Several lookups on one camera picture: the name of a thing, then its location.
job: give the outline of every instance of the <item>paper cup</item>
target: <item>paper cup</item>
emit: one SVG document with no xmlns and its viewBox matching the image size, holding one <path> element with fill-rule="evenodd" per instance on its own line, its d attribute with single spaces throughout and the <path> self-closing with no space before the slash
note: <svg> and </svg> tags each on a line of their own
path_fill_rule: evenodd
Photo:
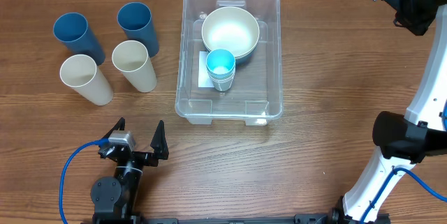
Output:
<svg viewBox="0 0 447 224">
<path fill-rule="evenodd" d="M 95 105 L 106 105 L 113 99 L 113 90 L 95 61 L 84 54 L 65 60 L 59 71 L 61 81 Z"/>
<path fill-rule="evenodd" d="M 113 65 L 140 92 L 149 92 L 156 86 L 154 67 L 146 47 L 136 41 L 124 41 L 113 50 Z"/>
</svg>

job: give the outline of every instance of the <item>cup rim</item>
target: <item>cup rim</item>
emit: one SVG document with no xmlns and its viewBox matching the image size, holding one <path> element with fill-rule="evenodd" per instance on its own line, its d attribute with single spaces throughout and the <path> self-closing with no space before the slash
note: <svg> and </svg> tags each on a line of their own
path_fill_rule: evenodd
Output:
<svg viewBox="0 0 447 224">
<path fill-rule="evenodd" d="M 113 55 L 115 54 L 115 50 L 121 45 L 121 44 L 123 44 L 123 43 L 130 43 L 130 42 L 137 42 L 137 44 L 139 44 L 139 45 L 141 45 L 141 46 L 143 46 L 144 47 L 144 49 L 146 50 L 146 60 L 145 60 L 145 62 L 140 66 L 140 67 L 138 67 L 138 68 L 136 68 L 135 70 L 122 70 L 121 68 L 118 68 L 118 66 L 115 64 L 115 60 L 113 59 Z M 136 72 L 137 70 L 140 70 L 146 63 L 147 63 L 147 60 L 149 59 L 149 53 L 148 53 L 148 51 L 147 51 L 147 48 L 146 48 L 146 46 L 144 45 L 144 44 L 142 44 L 141 42 L 139 42 L 139 41 L 137 41 L 137 40 L 125 40 L 125 41 L 123 41 L 123 42 L 120 42 L 114 49 L 113 49 L 113 52 L 112 52 L 112 63 L 113 63 L 113 66 L 115 67 L 115 68 L 117 68 L 119 71 L 121 71 L 121 72 L 123 72 L 123 73 L 133 73 L 133 72 Z"/>
<path fill-rule="evenodd" d="M 63 68 L 64 65 L 67 63 L 68 60 L 70 60 L 70 59 L 72 59 L 72 58 L 75 58 L 75 57 L 87 57 L 88 59 L 91 60 L 91 62 L 92 62 L 92 63 L 94 64 L 94 66 L 95 66 L 95 73 L 93 74 L 93 76 L 91 77 L 91 79 L 90 79 L 88 82 L 86 82 L 85 84 L 81 84 L 81 85 L 71 85 L 71 84 L 67 84 L 67 83 L 64 81 L 64 79 L 62 78 L 62 68 Z M 59 78 L 60 78 L 61 81 L 62 81 L 66 86 L 68 86 L 68 87 L 71 87 L 71 88 L 80 88 L 80 87 L 83 87 L 83 86 L 88 85 L 88 84 L 95 78 L 97 72 L 98 72 L 98 66 L 96 65 L 96 62 L 95 62 L 90 56 L 87 56 L 86 54 L 75 54 L 75 55 L 73 55 L 73 56 L 67 58 L 67 59 L 62 63 L 61 68 L 59 69 Z"/>
<path fill-rule="evenodd" d="M 80 37 L 76 38 L 75 40 L 70 40 L 70 41 L 67 41 L 67 40 L 61 40 L 58 36 L 56 36 L 56 33 L 54 32 L 54 28 L 56 27 L 56 23 L 57 23 L 62 17 L 66 16 L 66 15 L 72 15 L 72 14 L 80 15 L 82 18 L 84 18 L 84 20 L 85 20 L 85 24 L 86 24 L 85 31 L 84 31 L 84 33 L 82 33 L 82 35 L 81 35 Z M 79 40 L 81 37 L 83 37 L 83 36 L 86 34 L 86 32 L 87 32 L 88 29 L 89 29 L 89 21 L 87 21 L 87 18 L 85 18 L 85 16 L 84 16 L 83 14 L 78 13 L 78 12 L 68 12 L 68 13 L 65 13 L 65 14 L 61 15 L 59 18 L 57 18 L 56 22 L 54 22 L 54 24 L 53 24 L 53 35 L 54 35 L 55 38 L 57 38 L 57 40 L 59 40 L 59 41 L 61 41 L 61 42 L 63 42 L 63 43 L 72 43 L 72 42 L 75 42 L 75 41 Z"/>
<path fill-rule="evenodd" d="M 235 55 L 233 55 L 233 56 L 235 57 L 235 59 L 238 59 L 238 58 L 242 58 L 242 57 L 248 55 L 250 52 L 252 52 L 252 51 L 254 50 L 254 48 L 258 45 L 258 43 L 259 43 L 259 37 L 261 36 L 261 28 L 259 28 L 258 21 L 256 20 L 256 18 L 255 18 L 249 11 L 247 11 L 247 10 L 245 10 L 245 9 L 243 9 L 243 8 L 236 7 L 236 6 L 225 6 L 225 7 L 216 8 L 216 9 L 213 10 L 209 15 L 207 15 L 207 17 L 206 17 L 205 20 L 203 21 L 202 29 L 201 29 L 200 35 L 202 36 L 203 44 L 204 44 L 205 47 L 208 49 L 208 51 L 210 51 L 210 52 L 213 51 L 210 47 L 208 47 L 206 41 L 203 40 L 203 39 L 204 39 L 204 36 L 203 36 L 203 26 L 205 25 L 207 19 L 208 19 L 213 13 L 217 12 L 218 10 L 223 10 L 223 9 L 228 9 L 228 8 L 234 8 L 234 9 L 236 9 L 236 10 L 242 10 L 242 11 L 244 11 L 245 13 L 248 13 L 248 14 L 253 18 L 254 22 L 256 23 L 256 26 L 258 27 L 258 38 L 256 39 L 256 42 L 255 42 L 254 45 L 251 47 L 251 49 L 248 50 L 248 51 L 246 51 L 246 52 L 244 52 L 244 53 L 242 53 L 240 56 L 235 56 Z"/>
<path fill-rule="evenodd" d="M 147 9 L 148 9 L 148 11 L 149 11 L 149 14 L 150 14 L 150 18 L 149 18 L 149 21 L 143 26 L 143 27 L 141 27 L 141 28 L 139 28 L 139 29 L 126 29 L 126 28 L 124 28 L 122 25 L 121 25 L 121 23 L 119 22 L 119 13 L 121 12 L 121 10 L 124 8 L 124 7 L 126 7 L 127 5 L 131 5 L 131 4 L 142 4 L 144 7 L 146 7 Z M 118 25 L 123 29 L 123 30 L 125 30 L 125 31 L 139 31 L 139 30 L 142 30 L 142 29 L 144 29 L 145 27 L 147 27 L 151 22 L 152 22 L 152 11 L 151 11 L 151 9 L 149 8 L 149 6 L 147 6 L 146 4 L 144 4 L 144 3 L 142 3 L 142 2 L 140 2 L 140 1 L 131 1 L 131 2 L 129 2 L 129 3 L 126 3 L 126 4 L 124 4 L 119 10 L 118 10 L 118 13 L 117 13 L 117 22 L 118 22 Z"/>
</svg>

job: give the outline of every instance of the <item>stacked cups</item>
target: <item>stacked cups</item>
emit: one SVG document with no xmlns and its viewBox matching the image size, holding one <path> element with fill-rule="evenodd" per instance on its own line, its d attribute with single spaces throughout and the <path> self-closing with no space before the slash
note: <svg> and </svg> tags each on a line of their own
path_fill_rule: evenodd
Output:
<svg viewBox="0 0 447 224">
<path fill-rule="evenodd" d="M 207 55 L 207 72 L 218 91 L 231 87 L 236 72 L 236 60 L 228 50 L 213 50 Z"/>
</svg>

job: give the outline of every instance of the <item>clear plastic bin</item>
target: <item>clear plastic bin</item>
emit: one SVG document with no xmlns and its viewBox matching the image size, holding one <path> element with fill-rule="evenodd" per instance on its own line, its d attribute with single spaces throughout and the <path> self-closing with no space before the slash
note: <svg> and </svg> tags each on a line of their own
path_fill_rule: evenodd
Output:
<svg viewBox="0 0 447 224">
<path fill-rule="evenodd" d="M 261 33 L 250 60 L 236 67 L 232 87 L 220 92 L 198 86 L 198 57 L 200 51 L 206 51 L 203 21 L 224 6 L 249 11 L 258 20 Z M 263 126 L 282 115 L 280 0 L 183 0 L 175 110 L 192 124 L 236 119 L 248 126 Z"/>
</svg>

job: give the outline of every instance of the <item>wood grain surface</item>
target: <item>wood grain surface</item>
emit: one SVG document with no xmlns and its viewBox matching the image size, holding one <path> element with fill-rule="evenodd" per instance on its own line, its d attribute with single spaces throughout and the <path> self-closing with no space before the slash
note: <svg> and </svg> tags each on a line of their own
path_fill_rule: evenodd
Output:
<svg viewBox="0 0 447 224">
<path fill-rule="evenodd" d="M 129 1 L 151 7 L 160 42 L 152 59 L 158 84 L 137 92 L 113 67 L 126 39 L 116 21 Z M 434 27 L 415 37 L 395 28 L 386 3 L 281 0 L 284 115 L 265 127 L 242 121 L 193 126 L 174 108 L 182 0 L 0 0 L 0 223 L 60 223 L 58 191 L 66 159 L 105 134 L 120 117 L 138 150 L 149 151 L 166 124 L 170 158 L 147 168 L 137 209 L 146 217 L 229 218 L 326 212 L 357 181 L 374 144 L 376 115 L 404 113 L 415 94 Z M 54 21 L 87 17 L 108 58 L 101 70 L 114 91 L 98 107 L 64 86 L 59 67 L 70 52 Z M 113 174 L 97 148 L 81 152 L 66 175 L 70 223 L 94 212 L 91 185 Z M 447 195 L 447 156 L 414 172 Z M 447 206 L 405 176 L 381 212 L 393 223 L 446 223 Z"/>
</svg>

